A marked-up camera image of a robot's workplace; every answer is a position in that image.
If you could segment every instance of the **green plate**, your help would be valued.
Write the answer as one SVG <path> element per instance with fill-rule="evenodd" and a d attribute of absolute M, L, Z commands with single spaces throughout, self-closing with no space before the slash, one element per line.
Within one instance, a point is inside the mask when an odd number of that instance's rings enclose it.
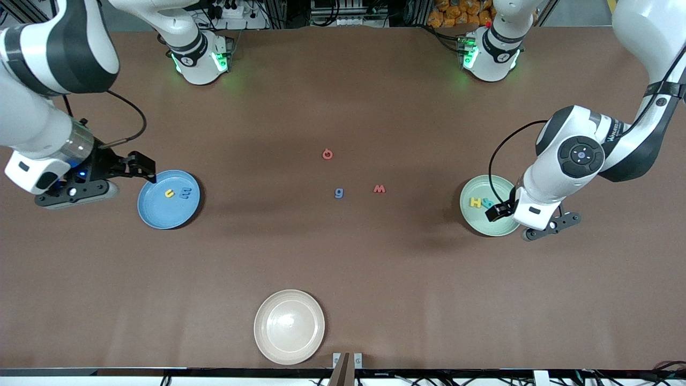
<path fill-rule="evenodd" d="M 508 180 L 493 176 L 493 188 L 498 192 L 500 198 L 505 199 L 510 197 L 510 191 L 514 187 Z M 481 207 L 470 206 L 472 198 L 481 199 Z M 460 210 L 462 216 L 472 228 L 479 233 L 487 236 L 505 236 L 511 234 L 519 226 L 519 223 L 512 219 L 512 217 L 501 218 L 498 221 L 490 222 L 486 217 L 486 204 L 488 202 L 498 203 L 498 198 L 495 197 L 493 191 L 488 184 L 488 176 L 478 176 L 472 178 L 462 188 L 460 194 Z"/>

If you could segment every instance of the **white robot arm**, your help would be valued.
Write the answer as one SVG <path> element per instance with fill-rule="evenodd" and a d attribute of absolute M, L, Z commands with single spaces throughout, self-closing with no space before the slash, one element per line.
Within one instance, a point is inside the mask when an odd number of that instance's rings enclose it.
<path fill-rule="evenodd" d="M 540 0 L 493 0 L 498 12 L 490 27 L 479 27 L 467 34 L 462 66 L 477 78 L 497 82 L 517 63 L 521 42 L 534 24 L 534 10 Z"/>
<path fill-rule="evenodd" d="M 107 178 L 155 180 L 154 161 L 102 148 L 84 122 L 50 100 L 107 91 L 119 73 L 96 0 L 58 0 L 58 6 L 48 22 L 0 31 L 0 146 L 14 150 L 5 173 L 49 208 L 114 196 Z"/>
<path fill-rule="evenodd" d="M 192 84 L 208 84 L 228 71 L 232 40 L 200 31 L 183 10 L 199 0 L 110 0 L 110 3 L 150 24 L 164 38 L 180 72 Z"/>
<path fill-rule="evenodd" d="M 643 63 L 650 84 L 633 124 L 581 106 L 557 111 L 536 140 L 538 158 L 510 198 L 487 213 L 543 231 L 562 200 L 597 174 L 613 182 L 644 175 L 686 92 L 686 0 L 622 0 L 613 15 L 619 41 Z"/>

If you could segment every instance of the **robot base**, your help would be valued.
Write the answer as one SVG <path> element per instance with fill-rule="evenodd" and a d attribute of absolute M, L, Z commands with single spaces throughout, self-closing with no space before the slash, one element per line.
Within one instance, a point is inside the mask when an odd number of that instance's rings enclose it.
<path fill-rule="evenodd" d="M 233 39 L 218 36 L 210 31 L 202 32 L 208 41 L 209 48 L 205 54 L 198 59 L 193 67 L 186 67 L 174 59 L 176 71 L 183 75 L 191 84 L 212 83 L 220 75 L 231 68 L 233 53 Z"/>
<path fill-rule="evenodd" d="M 479 27 L 474 32 L 466 35 L 467 38 L 474 39 L 474 48 L 470 54 L 462 59 L 462 66 L 477 78 L 487 82 L 497 82 L 505 78 L 517 63 L 519 50 L 503 63 L 496 63 L 493 57 L 486 52 L 484 47 L 484 34 L 488 31 L 486 27 Z"/>

